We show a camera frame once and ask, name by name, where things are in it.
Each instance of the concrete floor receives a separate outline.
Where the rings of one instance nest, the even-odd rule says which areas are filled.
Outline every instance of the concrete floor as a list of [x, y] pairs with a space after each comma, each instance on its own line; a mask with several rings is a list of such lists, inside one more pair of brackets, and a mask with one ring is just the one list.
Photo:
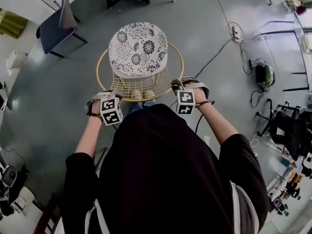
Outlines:
[[[40, 43], [31, 51], [10, 94], [12, 110], [4, 114], [0, 143], [6, 149], [14, 148], [25, 158], [30, 170], [27, 186], [42, 205], [47, 203], [51, 193], [61, 194], [65, 160], [74, 152], [88, 119], [84, 104], [100, 90], [95, 76], [97, 61], [119, 28], [136, 21], [157, 25], [181, 52], [185, 76], [196, 74], [230, 39], [218, 0], [168, 1], [171, 0], [151, 0], [147, 6], [136, 0], [123, 0], [107, 10], [105, 0], [76, 0], [72, 9], [81, 20], [78, 33], [89, 43], [81, 45], [76, 38], [69, 38], [56, 50], [66, 55], [66, 59], [45, 55]], [[270, 20], [293, 19], [279, 0], [273, 0], [272, 6], [268, 6], [266, 0], [222, 2], [229, 21], [238, 22], [247, 35], [255, 30], [283, 29], [283, 25], [263, 27]], [[281, 81], [285, 88], [306, 85], [305, 78], [290, 75], [290, 72], [304, 71], [295, 37], [275, 35], [268, 39], [268, 43], [281, 79], [276, 73], [276, 83], [267, 97], [273, 100], [275, 106], [285, 100], [292, 105], [303, 105], [306, 91], [282, 92]], [[243, 48], [253, 59], [265, 58], [277, 71], [264, 40], [253, 38]], [[265, 115], [269, 111], [265, 99], [257, 108], [250, 107], [251, 92], [258, 87], [254, 75], [245, 75], [241, 63], [238, 45], [230, 42], [198, 79], [209, 86], [211, 99], [216, 100], [215, 107], [221, 114], [239, 132], [252, 139], [265, 123], [255, 118], [256, 111]], [[168, 66], [178, 68], [173, 58], [168, 60]], [[109, 86], [111, 77], [110, 66], [102, 65], [102, 83]], [[173, 93], [170, 93], [157, 101], [171, 105], [174, 99]], [[196, 112], [187, 118], [191, 128], [195, 128], [199, 116]], [[102, 127], [98, 149], [111, 145], [114, 132], [113, 127]], [[210, 146], [218, 155], [219, 144], [206, 122], [201, 122], [198, 134], [212, 137]], [[275, 177], [274, 165], [277, 161], [274, 152], [262, 144], [265, 140], [265, 137], [262, 138], [254, 150], [259, 154], [265, 181], [269, 183]], [[22, 165], [14, 153], [5, 155], [13, 165]]]

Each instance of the black shirt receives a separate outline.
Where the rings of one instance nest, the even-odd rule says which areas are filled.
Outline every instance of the black shirt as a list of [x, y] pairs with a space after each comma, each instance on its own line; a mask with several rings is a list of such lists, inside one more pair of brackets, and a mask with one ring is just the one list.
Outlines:
[[[268, 197], [247, 139], [233, 135], [212, 150], [167, 106], [127, 116], [100, 170], [85, 153], [69, 156], [61, 209], [64, 229], [84, 233], [97, 198], [110, 234], [233, 233], [230, 180], [251, 199], [262, 228]], [[94, 212], [90, 232], [100, 233]]]

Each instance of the power strip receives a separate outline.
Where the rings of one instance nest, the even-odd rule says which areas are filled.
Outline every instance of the power strip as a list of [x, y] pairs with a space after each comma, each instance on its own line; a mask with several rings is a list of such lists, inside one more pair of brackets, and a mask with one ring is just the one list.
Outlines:
[[233, 25], [231, 30], [232, 30], [231, 33], [232, 33], [233, 40], [237, 43], [241, 43], [243, 39], [242, 39], [241, 32], [239, 30], [239, 27], [237, 25]]

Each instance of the wrist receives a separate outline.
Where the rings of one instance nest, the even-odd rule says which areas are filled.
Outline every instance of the wrist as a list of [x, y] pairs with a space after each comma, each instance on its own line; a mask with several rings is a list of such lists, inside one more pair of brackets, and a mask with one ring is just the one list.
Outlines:
[[207, 111], [212, 109], [214, 106], [212, 106], [211, 103], [205, 103], [199, 106], [196, 106], [196, 108], [202, 113], [203, 111]]
[[90, 116], [88, 123], [94, 126], [101, 126], [102, 125], [102, 119], [101, 116]]

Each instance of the white patterned seat cushion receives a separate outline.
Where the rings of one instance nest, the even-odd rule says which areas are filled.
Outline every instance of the white patterned seat cushion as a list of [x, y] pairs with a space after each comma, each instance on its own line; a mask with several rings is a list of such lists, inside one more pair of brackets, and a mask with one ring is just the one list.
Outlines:
[[167, 38], [151, 23], [132, 23], [116, 32], [108, 54], [115, 74], [125, 78], [148, 77], [159, 73], [167, 64]]

